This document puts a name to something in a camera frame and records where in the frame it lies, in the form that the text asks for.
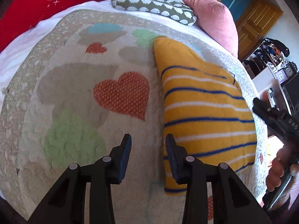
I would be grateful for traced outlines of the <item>person's right hand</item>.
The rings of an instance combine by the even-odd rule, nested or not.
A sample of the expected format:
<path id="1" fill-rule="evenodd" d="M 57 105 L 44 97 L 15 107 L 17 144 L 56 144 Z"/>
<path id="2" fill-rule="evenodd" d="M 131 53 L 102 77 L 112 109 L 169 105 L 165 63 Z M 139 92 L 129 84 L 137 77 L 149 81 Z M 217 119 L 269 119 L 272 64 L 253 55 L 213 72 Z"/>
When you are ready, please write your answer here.
<path id="1" fill-rule="evenodd" d="M 281 185 L 281 178 L 284 175 L 285 166 L 288 163 L 291 151 L 287 145 L 284 145 L 276 155 L 276 158 L 272 161 L 272 166 L 269 170 L 268 176 L 266 177 L 266 187 L 269 192 L 273 192 L 275 188 Z M 290 166 L 290 173 L 292 176 L 291 181 L 286 187 L 285 191 L 288 193 L 291 191 L 298 179 L 298 164 L 293 164 Z"/>

